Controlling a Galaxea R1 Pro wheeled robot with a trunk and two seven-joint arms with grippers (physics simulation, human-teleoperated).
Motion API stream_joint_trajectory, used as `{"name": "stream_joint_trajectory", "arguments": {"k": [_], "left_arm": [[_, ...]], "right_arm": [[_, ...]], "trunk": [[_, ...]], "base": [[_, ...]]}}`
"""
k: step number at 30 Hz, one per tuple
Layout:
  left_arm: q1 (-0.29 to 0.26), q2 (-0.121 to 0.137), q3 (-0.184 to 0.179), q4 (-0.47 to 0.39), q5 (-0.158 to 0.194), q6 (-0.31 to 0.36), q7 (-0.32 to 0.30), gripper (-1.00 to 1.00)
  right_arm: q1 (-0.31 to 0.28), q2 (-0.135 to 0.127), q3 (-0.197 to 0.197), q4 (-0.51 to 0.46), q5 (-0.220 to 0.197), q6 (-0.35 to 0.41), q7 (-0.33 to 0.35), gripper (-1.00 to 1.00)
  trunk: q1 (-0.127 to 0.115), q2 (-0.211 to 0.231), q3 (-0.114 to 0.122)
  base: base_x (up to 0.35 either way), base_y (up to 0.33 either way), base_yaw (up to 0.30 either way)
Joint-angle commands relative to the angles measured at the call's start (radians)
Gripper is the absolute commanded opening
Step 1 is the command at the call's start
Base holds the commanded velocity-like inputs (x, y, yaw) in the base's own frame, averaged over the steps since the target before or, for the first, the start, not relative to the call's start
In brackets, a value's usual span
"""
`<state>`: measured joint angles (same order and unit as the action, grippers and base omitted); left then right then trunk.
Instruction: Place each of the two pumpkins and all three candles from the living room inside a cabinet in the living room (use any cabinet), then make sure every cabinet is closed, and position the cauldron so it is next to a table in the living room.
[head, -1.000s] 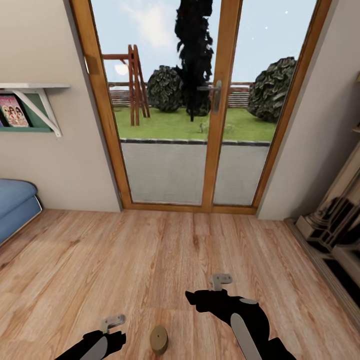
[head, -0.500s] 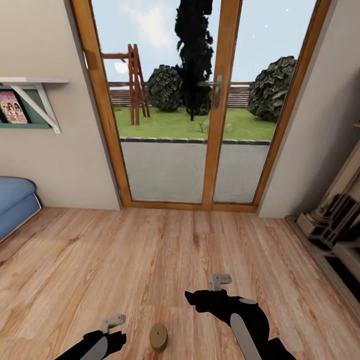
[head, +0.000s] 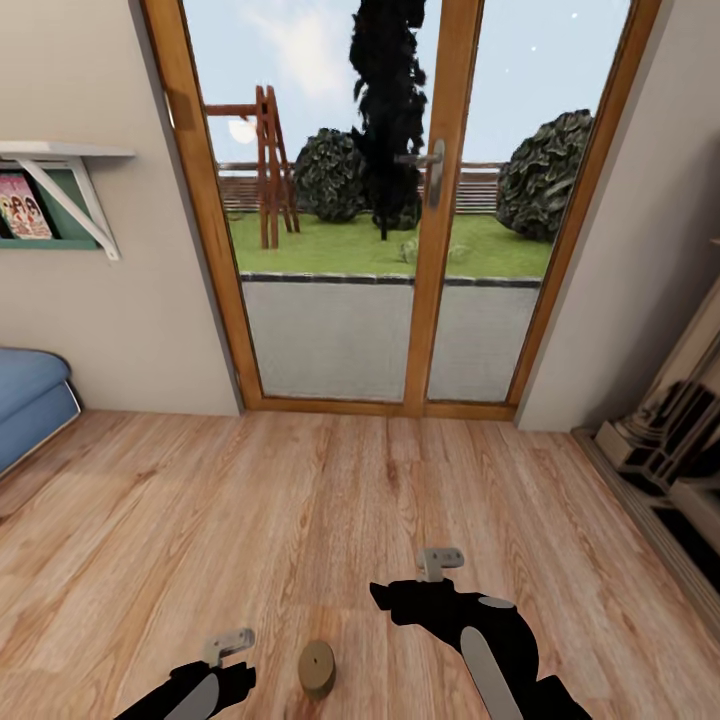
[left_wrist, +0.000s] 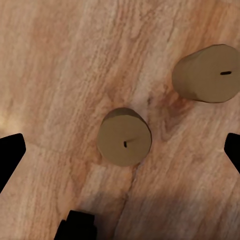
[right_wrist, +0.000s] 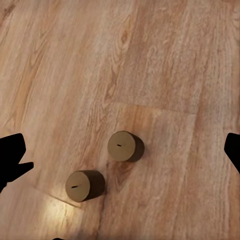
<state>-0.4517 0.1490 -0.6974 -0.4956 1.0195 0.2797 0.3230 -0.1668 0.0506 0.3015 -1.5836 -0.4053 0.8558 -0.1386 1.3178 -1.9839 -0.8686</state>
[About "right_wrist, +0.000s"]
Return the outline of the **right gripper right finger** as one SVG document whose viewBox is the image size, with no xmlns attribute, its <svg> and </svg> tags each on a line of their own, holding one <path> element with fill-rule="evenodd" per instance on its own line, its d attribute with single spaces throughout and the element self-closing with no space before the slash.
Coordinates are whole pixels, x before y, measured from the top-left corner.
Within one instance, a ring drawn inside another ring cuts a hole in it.
<svg viewBox="0 0 240 240">
<path fill-rule="evenodd" d="M 240 173 L 240 135 L 229 133 L 227 135 L 224 151 Z"/>
</svg>

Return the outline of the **pillar candle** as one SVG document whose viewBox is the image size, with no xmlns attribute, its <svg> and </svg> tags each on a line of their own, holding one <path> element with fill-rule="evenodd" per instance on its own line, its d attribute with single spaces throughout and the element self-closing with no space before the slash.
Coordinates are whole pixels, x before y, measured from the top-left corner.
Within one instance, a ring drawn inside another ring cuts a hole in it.
<svg viewBox="0 0 240 240">
<path fill-rule="evenodd" d="M 137 135 L 120 130 L 108 140 L 107 151 L 115 161 L 135 163 L 143 156 L 145 145 Z"/>
<path fill-rule="evenodd" d="M 92 200 L 103 194 L 105 178 L 97 170 L 78 170 L 73 172 L 65 183 L 68 197 L 77 203 Z"/>
</svg>

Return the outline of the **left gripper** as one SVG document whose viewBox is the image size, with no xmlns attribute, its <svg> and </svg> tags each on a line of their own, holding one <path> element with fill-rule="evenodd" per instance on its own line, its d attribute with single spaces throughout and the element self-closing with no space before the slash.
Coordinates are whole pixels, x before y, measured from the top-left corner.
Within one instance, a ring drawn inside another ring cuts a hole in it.
<svg viewBox="0 0 240 240">
<path fill-rule="evenodd" d="M 21 177 L 28 171 L 34 168 L 34 163 L 33 162 L 26 162 L 26 163 L 19 163 L 14 170 L 13 174 L 9 178 L 8 182 L 13 182 L 17 178 Z"/>
</svg>

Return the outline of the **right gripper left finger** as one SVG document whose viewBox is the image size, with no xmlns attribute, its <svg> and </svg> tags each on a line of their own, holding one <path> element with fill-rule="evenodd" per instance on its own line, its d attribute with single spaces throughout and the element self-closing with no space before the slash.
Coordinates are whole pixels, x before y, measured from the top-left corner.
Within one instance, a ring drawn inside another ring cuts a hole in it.
<svg viewBox="0 0 240 240">
<path fill-rule="evenodd" d="M 0 138 L 0 193 L 26 153 L 22 133 Z"/>
</svg>

